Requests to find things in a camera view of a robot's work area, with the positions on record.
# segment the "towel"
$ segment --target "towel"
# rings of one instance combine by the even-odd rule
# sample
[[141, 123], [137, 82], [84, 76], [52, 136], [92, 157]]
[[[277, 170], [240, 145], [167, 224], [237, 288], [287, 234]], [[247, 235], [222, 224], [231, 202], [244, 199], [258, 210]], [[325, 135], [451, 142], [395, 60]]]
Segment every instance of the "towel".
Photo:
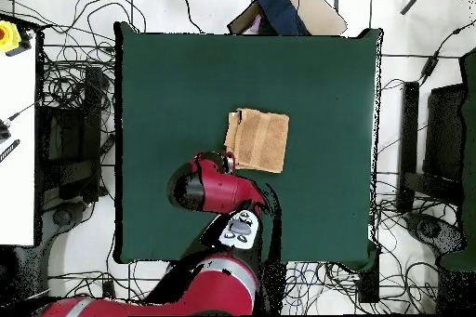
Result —
[[236, 169], [257, 169], [279, 174], [283, 171], [289, 117], [238, 109], [228, 115], [225, 138], [227, 152], [232, 152]]

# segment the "green table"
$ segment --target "green table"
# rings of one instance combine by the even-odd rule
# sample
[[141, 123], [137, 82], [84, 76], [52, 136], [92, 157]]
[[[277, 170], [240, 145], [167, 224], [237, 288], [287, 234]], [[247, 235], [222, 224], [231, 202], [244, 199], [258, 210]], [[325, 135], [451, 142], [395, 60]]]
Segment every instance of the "green table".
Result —
[[[168, 179], [196, 152], [222, 151], [228, 113], [253, 108], [290, 118], [283, 173], [240, 171], [278, 194], [283, 261], [367, 262], [380, 30], [359, 38], [115, 30], [120, 261], [181, 256], [213, 215], [170, 205]], [[266, 248], [271, 220], [264, 225]]]

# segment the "black cable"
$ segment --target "black cable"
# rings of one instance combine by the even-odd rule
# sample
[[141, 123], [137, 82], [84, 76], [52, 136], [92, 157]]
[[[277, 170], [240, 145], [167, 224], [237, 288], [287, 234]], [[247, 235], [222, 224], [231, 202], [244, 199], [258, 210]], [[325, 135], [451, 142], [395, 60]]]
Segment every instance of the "black cable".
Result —
[[[428, 127], [428, 125], [424, 125], [424, 126], [420, 127], [417, 131], [421, 131], [422, 129], [427, 128], [427, 127]], [[395, 143], [399, 142], [401, 139], [402, 138], [398, 138], [397, 140], [394, 140], [392, 143], [388, 144], [387, 146], [384, 146], [382, 149], [380, 149], [378, 151], [377, 156], [379, 154], [381, 154], [383, 151], [385, 151], [386, 149], [388, 149], [391, 145], [394, 145]]]
[[298, 23], [298, 12], [299, 12], [299, 7], [301, 4], [301, 0], [297, 0], [297, 8], [296, 8], [296, 28], [297, 28], [297, 35], [301, 35], [299, 31], [299, 23]]
[[26, 108], [23, 108], [21, 111], [12, 114], [10, 117], [8, 117], [9, 122], [13, 122], [17, 117], [19, 117], [22, 113], [24, 113], [27, 109], [32, 108], [33, 105], [39, 103], [40, 101], [34, 102], [33, 104], [28, 105]]
[[195, 26], [195, 28], [198, 30], [199, 33], [204, 33], [203, 30], [196, 25], [196, 23], [192, 20], [191, 14], [190, 14], [190, 4], [189, 0], [185, 0], [185, 4], [187, 5], [187, 13], [189, 15], [189, 21], [191, 24]]
[[115, 239], [115, 230], [114, 234], [112, 235], [111, 247], [109, 249], [108, 256], [106, 257], [106, 271], [109, 273], [109, 257], [111, 256], [112, 249], [114, 248], [114, 239]]
[[132, 271], [132, 279], [134, 279], [134, 283], [136, 284], [136, 287], [139, 289], [140, 291], [140, 295], [141, 297], [139, 297], [139, 299], [144, 299], [144, 292], [142, 291], [142, 289], [139, 287], [138, 285], [138, 281], [136, 280], [136, 268], [138, 267], [138, 261], [136, 261], [135, 265], [134, 265], [134, 270]]
[[368, 19], [368, 28], [372, 28], [372, 8], [373, 8], [374, 0], [370, 0], [370, 8], [369, 8], [369, 19]]
[[[99, 272], [99, 276], [97, 276], [96, 278], [84, 278], [84, 279], [82, 279], [82, 281], [83, 281], [83, 280], [88, 280], [88, 281], [91, 281], [91, 283], [94, 283], [94, 282], [96, 282], [96, 281], [98, 281], [98, 280], [103, 279], [104, 277], [107, 277], [107, 278], [111, 279], [112, 281], [114, 281], [114, 282], [115, 282], [117, 285], [119, 285], [120, 287], [122, 287], [122, 288], [124, 288], [124, 289], [126, 289], [126, 290], [132, 291], [136, 297], [139, 296], [139, 294], [138, 294], [135, 290], [133, 290], [132, 288], [128, 288], [127, 286], [123, 285], [120, 281], [118, 281], [118, 280], [117, 280], [111, 273], [109, 273], [109, 272]], [[68, 295], [70, 295], [71, 292], [74, 292], [74, 291], [79, 290], [80, 288], [86, 287], [87, 284], [86, 284], [86, 285], [83, 285], [82, 281], [81, 281], [81, 282], [79, 283], [79, 285], [77, 285], [73, 290], [70, 290], [70, 291], [67, 293], [67, 295], [66, 295], [65, 297], [67, 297]]]
[[440, 56], [440, 51], [443, 47], [443, 45], [450, 39], [453, 35], [457, 35], [461, 33], [463, 30], [467, 29], [468, 27], [474, 25], [476, 23], [476, 19], [468, 23], [467, 25], [463, 27], [459, 27], [455, 30], [453, 30], [446, 38], [443, 39], [443, 41], [440, 43], [440, 46], [438, 46], [438, 49], [435, 50], [433, 55], [427, 59], [427, 62], [423, 66], [423, 69], [421, 70], [421, 76], [423, 78], [423, 81], [420, 86], [423, 86], [427, 79], [431, 76], [433, 71], [436, 68], [436, 65], [438, 64], [438, 57]]
[[[76, 24], [76, 22], [77, 22], [77, 21], [81, 18], [81, 16], [85, 13], [86, 8], [87, 8], [88, 6], [90, 6], [90, 5], [92, 5], [92, 4], [96, 4], [96, 3], [98, 3], [99, 1], [103, 1], [103, 0], [93, 0], [93, 1], [89, 1], [89, 2], [85, 5], [85, 7], [83, 8], [83, 10], [80, 12], [80, 14], [73, 20], [72, 25], [69, 26], [69, 27], [66, 29], [65, 33], [67, 33], [70, 29], [73, 28], [74, 24]], [[135, 8], [135, 9], [138, 11], [138, 13], [142, 16], [142, 19], [144, 20], [144, 32], [146, 33], [146, 32], [147, 32], [147, 21], [146, 21], [146, 19], [145, 19], [144, 14], [142, 13], [142, 11], [141, 11], [140, 9], [138, 9], [134, 4], [132, 4], [129, 0], [124, 0], [124, 1], [126, 1], [129, 5], [131, 5], [133, 8]], [[98, 10], [100, 10], [100, 9], [102, 9], [102, 8], [104, 8], [104, 7], [107, 7], [107, 6], [109, 6], [109, 5], [118, 5], [118, 6], [122, 7], [119, 3], [109, 3], [109, 4], [105, 4], [105, 5], [101, 6], [101, 7], [99, 7], [98, 9], [95, 9], [94, 11], [90, 12], [88, 16], [90, 16], [91, 14], [93, 14], [93, 13], [97, 12]]]
[[91, 214], [89, 215], [89, 218], [87, 218], [87, 219], [81, 221], [81, 223], [79, 223], [79, 224], [86, 223], [87, 221], [89, 221], [89, 220], [93, 217], [94, 208], [95, 208], [95, 207], [96, 207], [96, 203], [93, 203], [93, 208], [92, 208], [92, 210], [91, 210]]
[[[73, 21], [74, 21], [74, 19], [76, 19], [76, 12], [77, 12], [78, 4], [79, 4], [80, 1], [81, 1], [81, 0], [77, 0], [77, 1], [76, 1], [76, 5], [74, 6]], [[68, 41], [68, 34], [64, 35], [64, 45], [65, 45], [65, 46], [66, 46], [66, 42], [67, 42], [67, 41]], [[58, 58], [60, 57], [60, 54], [61, 54], [61, 53], [63, 53], [63, 56], [64, 56], [64, 50], [65, 50], [65, 48], [63, 47], [63, 49], [58, 52], [58, 55], [57, 55], [57, 57], [56, 57], [56, 61], [58, 61]]]
[[48, 276], [49, 279], [62, 279], [62, 278], [71, 278], [71, 279], [82, 279], [81, 277], [72, 277], [72, 275], [86, 275], [86, 274], [91, 274], [91, 273], [104, 273], [102, 271], [84, 271], [84, 272], [69, 272], [69, 273], [63, 273], [61, 275], [52, 275]]
[[108, 188], [106, 187], [106, 184], [104, 183], [104, 179], [102, 178], [102, 175], [100, 176], [100, 181], [102, 182], [102, 186], [104, 187], [104, 189], [106, 189], [106, 192], [108, 193], [109, 198], [111, 198], [112, 201], [115, 202], [114, 197], [111, 196], [111, 193], [109, 192]]
[[[21, 5], [22, 7], [26, 7], [27, 9], [30, 9], [31, 11], [33, 11], [33, 12], [35, 12], [35, 13], [38, 14], [37, 11], [35, 11], [34, 9], [31, 9], [30, 7], [24, 6], [24, 5], [20, 4], [20, 3], [17, 3], [17, 4]], [[8, 12], [8, 11], [6, 11], [6, 10], [4, 10], [4, 9], [0, 9], [0, 12], [4, 12], [4, 13], [7, 13], [7, 14], [10, 14], [10, 13], [11, 13], [11, 12]], [[41, 21], [41, 22], [45, 25], [44, 28], [50, 28], [50, 29], [54, 30], [56, 33], [59, 33], [59, 34], [62, 34], [62, 33], [65, 33], [65, 32], [64, 32], [64, 31], [58, 31], [58, 30], [55, 29], [55, 27], [64, 27], [64, 28], [70, 27], [70, 26], [55, 24], [55, 23], [53, 23], [52, 21], [49, 21], [49, 20], [44, 21], [44, 20], [42, 20], [42, 19], [40, 19], [40, 18], [37, 18], [36, 16], [33, 16], [33, 15], [31, 15], [31, 14], [17, 13], [17, 16], [24, 16], [24, 17], [26, 17], [26, 18], [32, 18], [32, 19]], [[87, 31], [87, 30], [79, 29], [79, 28], [77, 28], [77, 27], [70, 27], [70, 28], [71, 28], [71, 30], [76, 30], [76, 31], [82, 32], [82, 33], [91, 33], [91, 32], [89, 32], [89, 31]], [[98, 34], [98, 33], [95, 33], [95, 35], [96, 35], [96, 36], [100, 36], [101, 38], [109, 39], [110, 41], [115, 42], [115, 40], [114, 40], [113, 38], [110, 38], [109, 36], [105, 36], [105, 35]]]
[[406, 269], [406, 272], [405, 272], [405, 276], [404, 276], [404, 285], [405, 287], [407, 288], [407, 291], [408, 291], [408, 297], [410, 298], [410, 302], [412, 303], [412, 305], [414, 306], [414, 308], [416, 309], [416, 311], [420, 314], [424, 314], [425, 312], [420, 310], [420, 308], [416, 305], [415, 303], [415, 300], [413, 298], [413, 296], [411, 295], [410, 293], [410, 288], [408, 287], [408, 274], [410, 272], [410, 270], [412, 270], [412, 268], [414, 268], [415, 266], [417, 265], [425, 265], [427, 267], [430, 267], [432, 268], [434, 271], [436, 271], [438, 273], [438, 269], [434, 266], [432, 266], [431, 264], [429, 264], [428, 262], [424, 262], [424, 261], [419, 261], [419, 262], [414, 262], [413, 264], [411, 264], [407, 269]]

